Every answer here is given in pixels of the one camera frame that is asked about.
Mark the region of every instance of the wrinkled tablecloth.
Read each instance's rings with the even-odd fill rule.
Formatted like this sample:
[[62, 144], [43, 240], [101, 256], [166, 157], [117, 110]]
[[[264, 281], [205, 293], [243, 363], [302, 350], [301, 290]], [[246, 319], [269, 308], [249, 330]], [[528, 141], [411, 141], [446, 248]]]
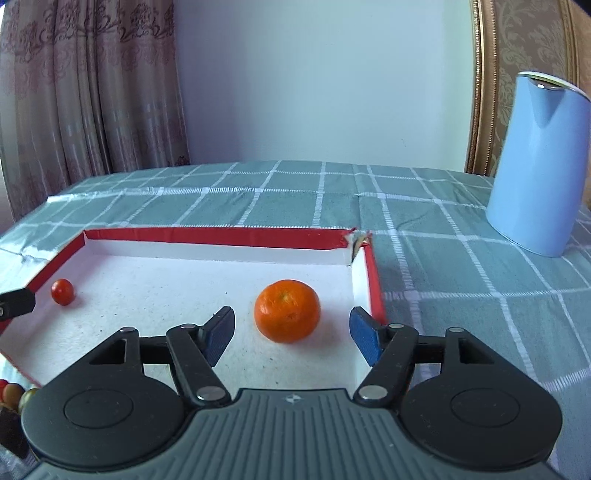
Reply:
[[[278, 161], [141, 170], [74, 185], [0, 238], [0, 291], [26, 285], [84, 228], [284, 226], [373, 232], [392, 321], [463, 326], [558, 399], [551, 463], [591, 477], [591, 213], [561, 258], [531, 254], [485, 219], [491, 179], [422, 168]], [[437, 374], [417, 369], [418, 380]], [[7, 365], [3, 377], [25, 382]]]

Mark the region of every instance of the tangerine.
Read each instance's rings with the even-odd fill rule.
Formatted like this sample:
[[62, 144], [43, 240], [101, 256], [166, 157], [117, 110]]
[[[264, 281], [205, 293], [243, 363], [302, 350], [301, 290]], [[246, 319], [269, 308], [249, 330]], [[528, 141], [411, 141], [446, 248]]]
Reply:
[[259, 331], [277, 343], [293, 343], [311, 334], [320, 320], [316, 292], [298, 280], [280, 280], [256, 298], [255, 323]]

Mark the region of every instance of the cherry tomato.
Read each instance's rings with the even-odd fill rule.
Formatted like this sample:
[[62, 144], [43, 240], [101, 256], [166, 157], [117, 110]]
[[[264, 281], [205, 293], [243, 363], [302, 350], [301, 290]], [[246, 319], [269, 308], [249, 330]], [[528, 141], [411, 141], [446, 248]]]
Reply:
[[8, 380], [1, 379], [0, 380], [0, 402], [4, 402], [4, 398], [2, 397], [2, 392], [4, 387], [8, 385]]
[[51, 298], [59, 305], [69, 305], [74, 300], [74, 286], [65, 278], [56, 280], [51, 286]]

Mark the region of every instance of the pink floral curtain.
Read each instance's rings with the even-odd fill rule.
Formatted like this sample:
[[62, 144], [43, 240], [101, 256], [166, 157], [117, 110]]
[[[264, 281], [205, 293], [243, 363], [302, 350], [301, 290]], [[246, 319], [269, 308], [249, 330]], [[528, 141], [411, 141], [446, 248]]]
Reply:
[[0, 32], [15, 220], [89, 176], [189, 163], [173, 0], [11, 0]]

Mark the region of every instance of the white wall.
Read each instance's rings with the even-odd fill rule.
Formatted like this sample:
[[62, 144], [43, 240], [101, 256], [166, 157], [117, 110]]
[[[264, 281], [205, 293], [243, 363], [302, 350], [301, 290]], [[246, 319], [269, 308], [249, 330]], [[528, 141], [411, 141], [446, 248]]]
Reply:
[[[0, 27], [2, 26], [2, 16], [4, 15], [4, 6], [0, 7]], [[0, 235], [8, 230], [13, 224], [4, 176], [2, 175], [2, 164], [0, 164]]]
[[176, 0], [191, 160], [463, 170], [470, 0]]

